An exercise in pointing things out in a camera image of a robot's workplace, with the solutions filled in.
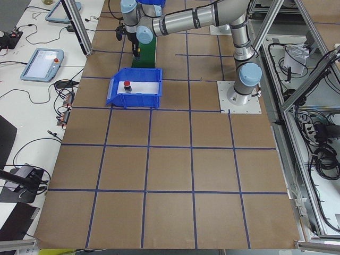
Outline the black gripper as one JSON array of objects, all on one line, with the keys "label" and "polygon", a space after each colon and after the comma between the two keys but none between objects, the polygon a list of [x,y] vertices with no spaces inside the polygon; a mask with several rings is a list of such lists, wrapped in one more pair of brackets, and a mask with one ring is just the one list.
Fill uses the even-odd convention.
[{"label": "black gripper", "polygon": [[132,53],[135,61],[140,60],[140,51],[139,51],[139,42],[137,39],[137,26],[130,26],[120,23],[118,27],[115,29],[116,39],[118,41],[122,40],[123,35],[127,35],[128,40],[132,43]]}]

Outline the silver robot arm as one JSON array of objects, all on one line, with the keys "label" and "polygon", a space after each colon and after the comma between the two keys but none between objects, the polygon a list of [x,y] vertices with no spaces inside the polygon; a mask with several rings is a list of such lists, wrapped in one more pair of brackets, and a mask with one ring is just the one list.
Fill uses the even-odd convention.
[{"label": "silver robot arm", "polygon": [[244,106],[254,96],[262,70],[254,63],[257,50],[248,32],[247,7],[249,1],[213,1],[206,5],[163,13],[159,5],[138,1],[121,1],[122,17],[116,28],[118,40],[127,35],[136,60],[140,58],[140,44],[149,44],[156,37],[189,30],[209,28],[211,35],[229,36],[234,46],[236,80],[225,92],[228,101]]}]

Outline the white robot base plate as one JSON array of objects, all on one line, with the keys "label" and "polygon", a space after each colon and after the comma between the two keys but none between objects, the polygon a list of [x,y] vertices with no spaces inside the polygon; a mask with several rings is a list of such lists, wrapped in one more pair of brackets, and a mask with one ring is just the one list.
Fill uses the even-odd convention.
[{"label": "white robot base plate", "polygon": [[223,114],[250,114],[262,113],[259,97],[253,89],[249,95],[239,95],[234,90],[234,81],[217,81],[220,112]]}]

